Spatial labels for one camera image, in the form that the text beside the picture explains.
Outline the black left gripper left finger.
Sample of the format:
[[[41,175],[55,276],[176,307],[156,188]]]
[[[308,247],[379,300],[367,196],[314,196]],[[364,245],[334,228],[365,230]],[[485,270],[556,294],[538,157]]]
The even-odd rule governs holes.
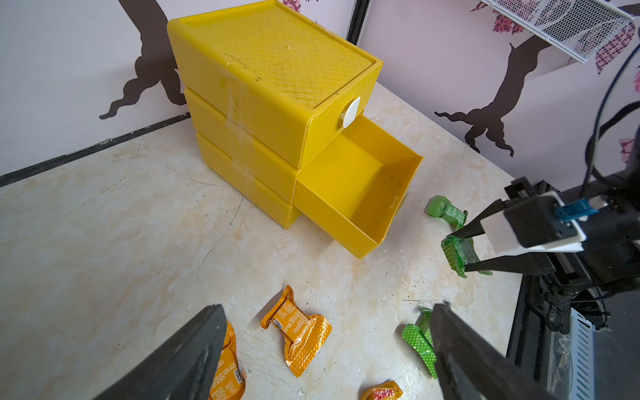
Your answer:
[[[228,321],[209,305],[97,399],[207,399]]]

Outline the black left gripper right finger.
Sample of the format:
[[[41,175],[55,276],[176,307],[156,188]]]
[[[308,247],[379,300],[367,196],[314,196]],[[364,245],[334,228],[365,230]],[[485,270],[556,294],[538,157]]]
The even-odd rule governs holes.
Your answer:
[[[439,385],[445,399],[553,399],[465,323],[447,303],[430,323]]]

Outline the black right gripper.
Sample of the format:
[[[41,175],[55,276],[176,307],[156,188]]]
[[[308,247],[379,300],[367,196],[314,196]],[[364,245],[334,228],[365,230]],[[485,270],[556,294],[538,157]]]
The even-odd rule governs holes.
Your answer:
[[[565,295],[597,289],[601,296],[639,290],[639,177],[623,176],[610,187],[596,182],[589,198],[604,196],[610,205],[581,224],[588,236],[580,253],[525,253],[501,256],[465,266],[466,272],[505,272],[549,276]],[[475,219],[452,233],[455,238],[485,234],[481,221],[505,210],[491,203]]]

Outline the green cookie packet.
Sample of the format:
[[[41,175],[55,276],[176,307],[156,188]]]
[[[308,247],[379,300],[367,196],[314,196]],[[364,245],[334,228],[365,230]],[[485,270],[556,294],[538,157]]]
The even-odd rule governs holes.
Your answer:
[[[401,332],[401,338],[416,351],[432,377],[437,379],[436,361],[438,358],[430,331],[432,312],[433,310],[430,308],[420,308],[417,322],[407,324]]]
[[[454,206],[445,196],[436,195],[427,204],[424,212],[433,218],[441,218],[453,230],[462,228],[467,220],[468,212]]]
[[[470,263],[479,263],[475,253],[473,239],[460,239],[455,236],[447,236],[441,241],[441,248],[450,268],[461,278],[466,278],[466,266]]]

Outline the yellow drawer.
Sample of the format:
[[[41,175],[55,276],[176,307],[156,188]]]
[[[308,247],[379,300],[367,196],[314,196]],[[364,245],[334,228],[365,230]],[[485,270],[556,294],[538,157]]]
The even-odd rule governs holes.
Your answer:
[[[293,205],[356,258],[385,240],[422,156],[360,115],[297,177]]]
[[[337,94],[331,96],[328,105],[321,107],[320,111],[313,115],[307,126],[299,168],[308,164],[341,133],[343,130],[342,114],[357,98],[360,98],[360,102],[356,115],[360,115],[364,111],[382,68],[383,62],[379,61],[349,83],[346,88],[340,89]]]

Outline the yellow top drawer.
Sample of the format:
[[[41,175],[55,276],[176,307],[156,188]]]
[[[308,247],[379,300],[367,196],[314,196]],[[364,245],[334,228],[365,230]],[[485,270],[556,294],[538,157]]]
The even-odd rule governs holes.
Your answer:
[[[349,83],[346,88],[340,89],[337,94],[331,96],[328,105],[321,107],[320,111],[313,115],[307,126],[299,168],[308,164],[341,133],[343,130],[342,114],[357,98],[360,98],[360,102],[356,115],[360,115],[364,111],[382,68],[383,62],[379,61]]]

